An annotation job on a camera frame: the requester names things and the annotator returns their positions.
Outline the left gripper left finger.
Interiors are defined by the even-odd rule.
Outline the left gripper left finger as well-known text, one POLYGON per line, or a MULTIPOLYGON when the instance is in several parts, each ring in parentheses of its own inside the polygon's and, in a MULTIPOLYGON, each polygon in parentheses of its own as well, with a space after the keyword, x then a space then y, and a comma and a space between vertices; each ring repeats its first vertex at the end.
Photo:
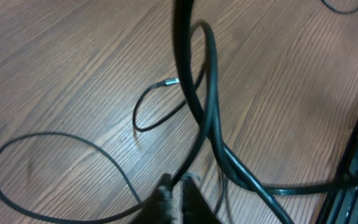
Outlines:
POLYGON ((174 221, 172 190, 171 175, 163 174, 130 224, 172 224, 174 221))

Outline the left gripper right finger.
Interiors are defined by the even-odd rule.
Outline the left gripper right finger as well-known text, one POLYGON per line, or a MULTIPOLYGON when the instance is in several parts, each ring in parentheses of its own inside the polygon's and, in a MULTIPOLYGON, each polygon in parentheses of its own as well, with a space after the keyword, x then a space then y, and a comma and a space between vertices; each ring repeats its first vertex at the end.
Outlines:
POLYGON ((221 224, 188 174, 182 178, 181 212, 183 224, 221 224))

